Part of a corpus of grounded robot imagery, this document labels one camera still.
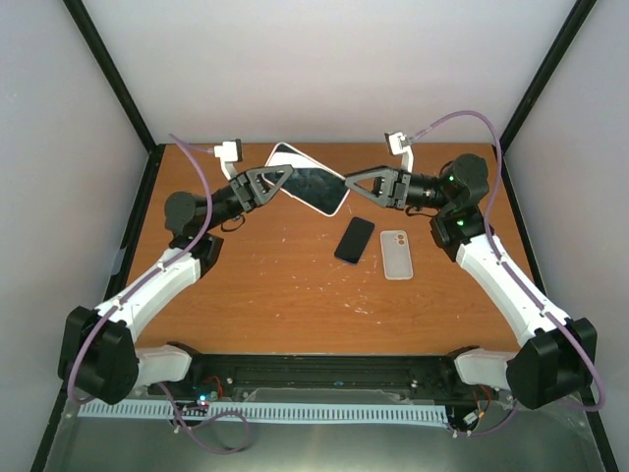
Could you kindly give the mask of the small black phone white case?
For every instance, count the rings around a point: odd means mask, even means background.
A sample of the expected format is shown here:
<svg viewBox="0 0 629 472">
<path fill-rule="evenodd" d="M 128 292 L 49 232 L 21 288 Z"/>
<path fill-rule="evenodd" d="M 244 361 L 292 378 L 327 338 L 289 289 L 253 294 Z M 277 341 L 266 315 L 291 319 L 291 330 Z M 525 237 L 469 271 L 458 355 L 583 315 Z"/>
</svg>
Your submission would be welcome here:
<svg viewBox="0 0 629 472">
<path fill-rule="evenodd" d="M 286 143 L 277 144 L 265 164 L 282 165 L 293 168 L 281 184 L 282 192 L 326 217 L 338 212 L 349 193 L 344 176 Z"/>
</svg>

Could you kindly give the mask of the white silicone phone case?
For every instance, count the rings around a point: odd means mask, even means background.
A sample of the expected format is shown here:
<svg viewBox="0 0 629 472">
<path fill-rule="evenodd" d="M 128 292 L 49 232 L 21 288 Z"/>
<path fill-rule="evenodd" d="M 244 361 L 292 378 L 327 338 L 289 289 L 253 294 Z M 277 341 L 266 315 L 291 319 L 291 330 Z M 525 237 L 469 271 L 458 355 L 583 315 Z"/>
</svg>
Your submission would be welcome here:
<svg viewBox="0 0 629 472">
<path fill-rule="evenodd" d="M 384 277 L 410 280 L 414 276 L 408 235 L 403 230 L 384 230 L 379 235 Z"/>
</svg>

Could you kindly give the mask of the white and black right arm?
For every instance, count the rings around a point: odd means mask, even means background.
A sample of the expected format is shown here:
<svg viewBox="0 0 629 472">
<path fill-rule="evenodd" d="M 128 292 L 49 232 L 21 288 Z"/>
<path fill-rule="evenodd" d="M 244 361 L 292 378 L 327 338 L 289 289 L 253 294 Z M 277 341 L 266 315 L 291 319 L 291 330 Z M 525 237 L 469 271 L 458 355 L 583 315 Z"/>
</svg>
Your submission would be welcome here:
<svg viewBox="0 0 629 472">
<path fill-rule="evenodd" d="M 430 234 L 448 258 L 468 272 L 506 319 L 519 345 L 512 352 L 465 348 L 454 368 L 465 384 L 508 390 L 538 409 L 584 388 L 602 387 L 594 361 L 598 334 L 572 319 L 522 271 L 487 223 L 479 203 L 489 191 L 486 161 L 462 154 L 437 176 L 378 166 L 351 173 L 348 189 L 380 207 L 433 208 Z"/>
</svg>

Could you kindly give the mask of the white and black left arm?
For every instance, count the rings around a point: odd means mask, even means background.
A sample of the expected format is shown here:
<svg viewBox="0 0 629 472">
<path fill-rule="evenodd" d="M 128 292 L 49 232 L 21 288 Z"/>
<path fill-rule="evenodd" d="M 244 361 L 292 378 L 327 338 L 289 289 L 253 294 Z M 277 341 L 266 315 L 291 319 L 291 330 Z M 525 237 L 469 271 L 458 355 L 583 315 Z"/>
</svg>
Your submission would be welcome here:
<svg viewBox="0 0 629 472">
<path fill-rule="evenodd" d="M 289 164 L 241 172 L 216 192 L 176 192 L 164 207 L 172 234 L 167 249 L 143 275 L 94 309 L 78 306 L 66 319 L 58 374 L 70 399 L 114 405 L 133 389 L 171 383 L 183 395 L 198 393 L 204 371 L 195 350 L 170 342 L 136 343 L 149 323 L 217 263 L 222 238 L 210 229 L 268 204 L 293 174 Z"/>
</svg>

